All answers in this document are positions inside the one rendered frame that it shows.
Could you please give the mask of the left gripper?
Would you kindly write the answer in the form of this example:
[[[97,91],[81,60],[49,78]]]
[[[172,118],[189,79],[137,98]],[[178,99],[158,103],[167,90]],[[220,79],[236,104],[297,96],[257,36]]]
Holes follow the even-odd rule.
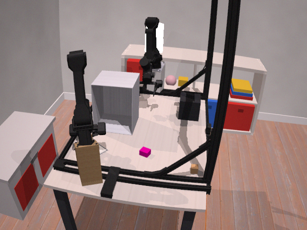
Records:
[[[105,135],[106,134],[106,124],[105,122],[99,122],[97,124],[93,124],[94,128],[91,129],[91,133],[93,133],[93,136],[98,136],[98,135]],[[76,137],[77,136],[77,131],[73,131],[72,129],[72,124],[69,126],[69,134],[71,137]]]

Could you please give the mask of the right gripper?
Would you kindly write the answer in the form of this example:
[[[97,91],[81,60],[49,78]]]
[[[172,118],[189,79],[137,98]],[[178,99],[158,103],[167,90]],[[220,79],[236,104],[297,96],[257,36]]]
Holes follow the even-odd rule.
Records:
[[[151,71],[144,71],[144,72],[149,73]],[[140,84],[155,85],[154,86],[154,92],[153,92],[153,97],[154,97],[157,88],[162,87],[163,81],[162,80],[151,81],[151,79],[144,78],[142,81],[140,81]]]

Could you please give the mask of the black outlined square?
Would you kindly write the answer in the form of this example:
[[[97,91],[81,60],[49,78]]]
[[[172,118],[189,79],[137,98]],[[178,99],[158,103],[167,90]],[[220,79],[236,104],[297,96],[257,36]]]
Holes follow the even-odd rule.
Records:
[[[100,155],[108,151],[108,149],[106,149],[105,147],[103,147],[100,144],[99,144],[99,150],[100,150]]]

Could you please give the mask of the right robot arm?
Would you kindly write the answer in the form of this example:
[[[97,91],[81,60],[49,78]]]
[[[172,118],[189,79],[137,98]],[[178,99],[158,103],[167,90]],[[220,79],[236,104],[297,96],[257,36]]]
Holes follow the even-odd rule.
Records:
[[[143,68],[143,72],[151,71],[151,73],[144,72],[142,79],[147,78],[152,80],[152,78],[154,78],[154,72],[152,72],[152,69],[160,69],[161,60],[163,60],[162,55],[160,55],[160,51],[157,48],[156,29],[159,25],[159,19],[157,17],[147,17],[144,25],[146,25],[146,52],[139,63]]]

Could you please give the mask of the magenta cube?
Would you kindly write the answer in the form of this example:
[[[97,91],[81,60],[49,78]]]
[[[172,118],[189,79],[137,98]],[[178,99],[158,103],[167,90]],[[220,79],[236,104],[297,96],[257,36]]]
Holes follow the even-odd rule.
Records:
[[[142,148],[139,150],[139,155],[144,156],[144,157],[146,157],[146,158],[147,158],[150,154],[151,154],[151,149],[149,149],[149,148],[142,147]]]

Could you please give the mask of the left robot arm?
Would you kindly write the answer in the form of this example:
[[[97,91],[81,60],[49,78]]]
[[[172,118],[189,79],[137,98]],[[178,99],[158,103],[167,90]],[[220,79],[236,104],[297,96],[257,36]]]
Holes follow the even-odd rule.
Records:
[[[73,112],[72,129],[74,132],[78,131],[79,143],[77,146],[92,145],[94,140],[92,140],[91,129],[93,129],[94,123],[89,100],[85,99],[83,77],[84,69],[87,66],[86,52],[83,50],[69,52],[67,63],[68,68],[73,71],[74,79],[76,106]]]

